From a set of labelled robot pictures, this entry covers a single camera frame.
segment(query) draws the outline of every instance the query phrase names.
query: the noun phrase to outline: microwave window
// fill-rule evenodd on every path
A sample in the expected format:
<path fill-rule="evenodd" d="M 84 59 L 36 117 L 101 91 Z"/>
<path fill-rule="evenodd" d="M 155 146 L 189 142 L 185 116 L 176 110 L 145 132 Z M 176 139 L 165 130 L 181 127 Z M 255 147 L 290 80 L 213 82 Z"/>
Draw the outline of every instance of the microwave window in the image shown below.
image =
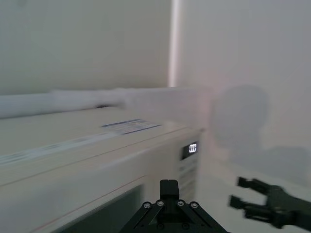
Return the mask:
<path fill-rule="evenodd" d="M 118 233 L 139 209 L 141 194 L 136 187 L 54 233 Z"/>

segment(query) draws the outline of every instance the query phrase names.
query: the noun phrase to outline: microwave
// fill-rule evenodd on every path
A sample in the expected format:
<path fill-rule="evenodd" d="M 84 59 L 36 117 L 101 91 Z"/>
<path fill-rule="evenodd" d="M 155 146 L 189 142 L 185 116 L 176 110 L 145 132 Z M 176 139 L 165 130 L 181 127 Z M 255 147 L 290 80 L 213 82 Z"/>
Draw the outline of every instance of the microwave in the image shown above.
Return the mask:
<path fill-rule="evenodd" d="M 0 120 L 1 233 L 117 233 L 159 181 L 195 200 L 199 129 L 107 107 Z"/>

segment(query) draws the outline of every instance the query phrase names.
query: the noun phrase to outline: white surface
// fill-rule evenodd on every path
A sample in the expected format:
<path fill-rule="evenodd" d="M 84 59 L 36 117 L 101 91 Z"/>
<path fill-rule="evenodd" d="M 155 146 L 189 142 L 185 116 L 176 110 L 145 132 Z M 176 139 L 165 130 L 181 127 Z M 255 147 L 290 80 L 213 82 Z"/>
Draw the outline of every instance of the white surface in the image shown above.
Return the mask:
<path fill-rule="evenodd" d="M 227 231 L 232 233 L 307 233 L 294 226 L 275 229 L 267 223 L 245 219 L 243 211 L 228 207 L 229 195 L 241 197 L 244 201 L 264 204 L 263 195 L 236 186 L 238 176 L 256 178 L 271 185 L 280 185 L 291 195 L 311 201 L 311 189 L 288 182 L 282 178 L 255 172 L 244 166 L 201 156 L 200 178 L 197 199 L 200 205 Z"/>
<path fill-rule="evenodd" d="M 0 94 L 167 86 L 170 0 L 0 1 Z"/>
<path fill-rule="evenodd" d="M 2 119 L 1 154 L 105 132 L 102 125 L 137 118 L 129 111 L 104 108 Z M 195 179 L 197 157 L 183 161 L 192 170 L 180 176 L 179 159 L 182 147 L 198 141 L 199 135 L 183 125 L 162 122 L 152 129 L 2 167 L 0 232 L 51 232 L 138 185 L 143 185 L 144 200 L 154 202 L 161 179 L 186 174 L 181 185 Z M 194 194 L 183 193 L 185 198 Z"/>

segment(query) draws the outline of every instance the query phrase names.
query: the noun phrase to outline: screw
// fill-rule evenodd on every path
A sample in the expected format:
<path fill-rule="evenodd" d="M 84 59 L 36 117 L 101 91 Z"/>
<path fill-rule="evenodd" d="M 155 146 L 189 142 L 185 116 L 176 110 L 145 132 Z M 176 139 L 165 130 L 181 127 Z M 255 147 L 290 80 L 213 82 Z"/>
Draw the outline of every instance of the screw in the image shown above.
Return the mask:
<path fill-rule="evenodd" d="M 144 204 L 144 208 L 146 208 L 146 209 L 149 209 L 150 206 L 151 206 L 151 205 L 150 205 L 149 203 L 145 203 L 145 204 Z"/>
<path fill-rule="evenodd" d="M 184 230 L 188 230 L 188 229 L 190 228 L 190 226 L 189 226 L 188 223 L 183 223 L 183 224 L 181 225 L 181 227 L 182 227 L 182 229 L 184 229 Z"/>
<path fill-rule="evenodd" d="M 192 208 L 198 208 L 198 204 L 195 203 L 195 202 L 193 202 L 193 203 L 191 203 L 191 207 L 192 207 Z"/>
<path fill-rule="evenodd" d="M 183 202 L 182 200 L 180 200 L 179 202 L 177 202 L 177 205 L 183 206 L 183 205 L 184 205 L 184 202 Z"/>
<path fill-rule="evenodd" d="M 157 205 L 158 205 L 158 206 L 162 206 L 162 205 L 164 205 L 164 202 L 161 201 L 161 200 L 159 200 L 159 201 L 157 202 Z"/>
<path fill-rule="evenodd" d="M 164 225 L 162 223 L 157 225 L 158 230 L 163 230 L 164 229 Z"/>

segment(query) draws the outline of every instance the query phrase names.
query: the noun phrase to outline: white wall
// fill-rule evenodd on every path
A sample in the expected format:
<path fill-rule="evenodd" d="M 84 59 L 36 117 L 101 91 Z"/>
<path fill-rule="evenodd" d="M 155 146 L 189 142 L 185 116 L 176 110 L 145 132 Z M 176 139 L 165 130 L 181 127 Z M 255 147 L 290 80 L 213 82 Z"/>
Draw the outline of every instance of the white wall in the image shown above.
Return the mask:
<path fill-rule="evenodd" d="M 169 0 L 0 0 L 0 94 L 167 85 Z"/>
<path fill-rule="evenodd" d="M 246 195 L 233 187 L 238 175 L 311 185 L 311 1 L 179 1 L 177 85 L 214 88 L 211 155 L 229 161 L 202 163 L 201 200 L 230 232 L 244 232 L 246 225 L 253 232 L 274 232 L 242 221 L 241 212 L 226 204 L 229 194 Z M 222 190 L 220 183 L 230 187 Z M 252 200 L 258 198 L 249 192 Z"/>
<path fill-rule="evenodd" d="M 311 150 L 311 1 L 182 0 L 178 85 L 267 93 L 266 147 Z"/>

